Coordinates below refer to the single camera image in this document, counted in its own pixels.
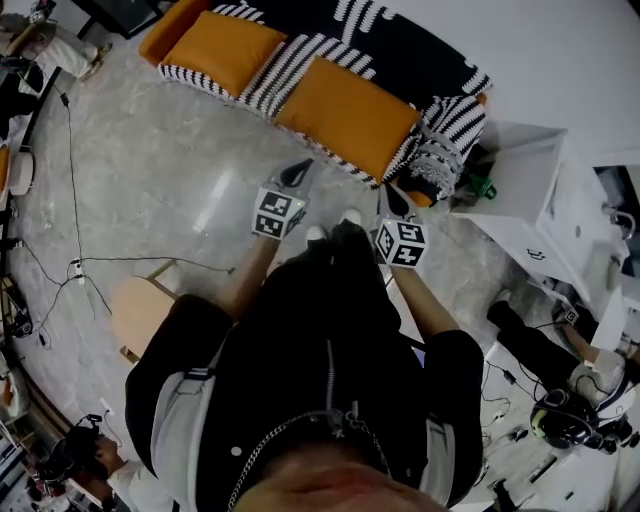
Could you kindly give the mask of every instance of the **marble floor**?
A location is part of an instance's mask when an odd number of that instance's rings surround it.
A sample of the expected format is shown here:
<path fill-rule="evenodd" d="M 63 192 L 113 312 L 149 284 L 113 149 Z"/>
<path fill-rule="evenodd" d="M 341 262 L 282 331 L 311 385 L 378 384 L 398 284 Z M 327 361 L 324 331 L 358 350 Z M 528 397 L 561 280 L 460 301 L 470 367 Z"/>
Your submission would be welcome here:
<path fill-rule="evenodd" d="M 137 54 L 141 37 L 114 38 L 103 69 L 86 83 L 68 77 L 57 82 L 70 100 L 83 255 L 177 256 L 229 269 L 252 243 L 250 220 L 258 187 L 275 166 L 311 153 L 249 112 L 162 82 Z M 65 279 L 69 262 L 79 255 L 67 115 L 59 97 L 50 95 L 32 138 L 35 183 L 18 198 L 20 216 L 12 227 L 12 235 L 26 241 L 57 281 Z M 353 206 L 373 227 L 376 194 L 327 164 L 311 191 L 303 225 L 282 244 L 277 263 L 303 249 L 305 227 L 330 227 L 344 208 Z M 484 315 L 503 286 L 515 290 L 518 309 L 531 325 L 549 321 L 548 301 L 473 224 L 451 216 L 444 204 L 421 214 L 429 252 L 419 272 L 485 352 L 496 333 Z M 109 303 L 120 281 L 158 266 L 153 261 L 87 261 L 85 272 Z M 40 324 L 58 287 L 25 249 L 11 252 L 10 270 Z M 178 293 L 213 299 L 227 277 L 224 271 L 180 263 L 164 284 Z M 393 283 L 389 291 L 405 319 L 403 330 L 415 336 Z M 106 400 L 115 412 L 110 427 L 122 439 L 125 454 L 132 455 L 123 418 L 124 382 L 131 366 L 117 352 L 109 312 L 96 290 L 89 283 L 69 283 L 40 332 L 46 348 L 37 334 L 17 340 L 27 371 L 72 422 L 87 413 L 102 414 L 100 399 Z M 493 379 L 487 392 L 504 393 L 500 388 L 506 384 Z M 512 397 L 512 422 L 527 423 L 527 400 L 524 394 Z M 484 423 L 496 410 L 489 405 L 483 408 Z"/>

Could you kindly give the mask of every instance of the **sleeve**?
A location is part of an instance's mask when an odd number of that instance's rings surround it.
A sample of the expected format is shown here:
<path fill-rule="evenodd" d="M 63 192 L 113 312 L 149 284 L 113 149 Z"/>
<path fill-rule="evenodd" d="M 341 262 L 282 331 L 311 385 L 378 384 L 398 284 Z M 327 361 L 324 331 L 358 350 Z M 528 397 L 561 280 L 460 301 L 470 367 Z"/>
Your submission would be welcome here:
<path fill-rule="evenodd" d="M 624 358 L 610 350 L 601 349 L 595 363 L 593 363 L 593 371 L 603 377 L 614 377 L 616 373 L 622 374 L 624 371 Z"/>
<path fill-rule="evenodd" d="M 142 468 L 143 465 L 141 462 L 127 461 L 124 466 L 114 471 L 107 480 L 107 483 L 120 499 L 124 501 L 124 504 L 129 507 L 131 512 L 140 512 L 140 509 L 131 497 L 131 485 L 136 473 Z"/>

